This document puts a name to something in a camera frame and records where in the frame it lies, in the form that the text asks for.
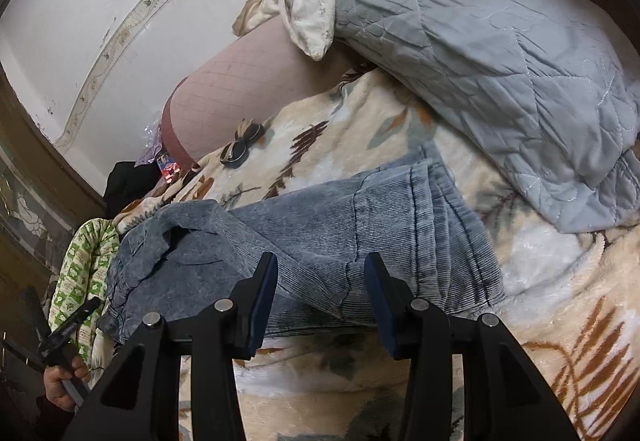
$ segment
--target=hand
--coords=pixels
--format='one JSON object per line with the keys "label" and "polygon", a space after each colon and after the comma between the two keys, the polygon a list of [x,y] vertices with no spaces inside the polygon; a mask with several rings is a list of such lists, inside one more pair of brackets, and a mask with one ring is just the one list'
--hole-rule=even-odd
{"label": "hand", "polygon": [[[77,356],[71,362],[71,366],[74,368],[74,374],[82,381],[87,383],[89,381],[89,369],[82,361],[82,358]],[[59,365],[55,367],[47,367],[44,370],[44,388],[46,391],[47,399],[52,402],[56,407],[73,412],[76,407],[75,402],[66,393],[64,385],[62,385],[63,379],[71,379],[71,373],[65,371]]]}

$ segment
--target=floral blanket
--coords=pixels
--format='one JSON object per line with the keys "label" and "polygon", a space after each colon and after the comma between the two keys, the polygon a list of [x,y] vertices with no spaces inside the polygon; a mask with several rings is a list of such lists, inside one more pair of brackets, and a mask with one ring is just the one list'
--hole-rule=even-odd
{"label": "floral blanket", "polygon": [[[434,138],[467,203],[482,217],[503,270],[508,297],[494,312],[527,350],[580,437],[604,434],[639,378],[634,354],[640,348],[640,227],[558,233],[475,146],[379,69],[287,106],[265,127],[240,168],[223,167],[215,151],[200,161],[202,169],[174,201],[214,198],[227,209],[246,205],[352,176]],[[135,210],[120,222],[132,220]],[[393,361],[375,333],[266,339],[254,359],[236,361],[235,372],[249,440],[397,436],[408,363]],[[180,383],[180,434],[186,441],[188,357]],[[451,438],[461,440],[459,358],[454,389]]]}

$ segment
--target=sunglasses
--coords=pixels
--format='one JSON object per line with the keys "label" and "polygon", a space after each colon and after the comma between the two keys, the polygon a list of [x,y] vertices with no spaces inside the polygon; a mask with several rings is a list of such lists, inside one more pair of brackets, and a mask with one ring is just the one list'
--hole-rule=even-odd
{"label": "sunglasses", "polygon": [[236,130],[236,138],[226,144],[220,153],[220,163],[230,168],[239,167],[249,156],[249,147],[264,134],[264,127],[253,120],[242,119]]}

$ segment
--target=tile wall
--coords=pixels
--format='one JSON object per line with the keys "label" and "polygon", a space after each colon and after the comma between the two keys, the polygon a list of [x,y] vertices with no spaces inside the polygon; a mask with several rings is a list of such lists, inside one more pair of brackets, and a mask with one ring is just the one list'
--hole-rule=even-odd
{"label": "tile wall", "polygon": [[142,0],[88,75],[56,142],[98,192],[116,161],[136,160],[144,129],[185,76],[228,46],[246,0]]}

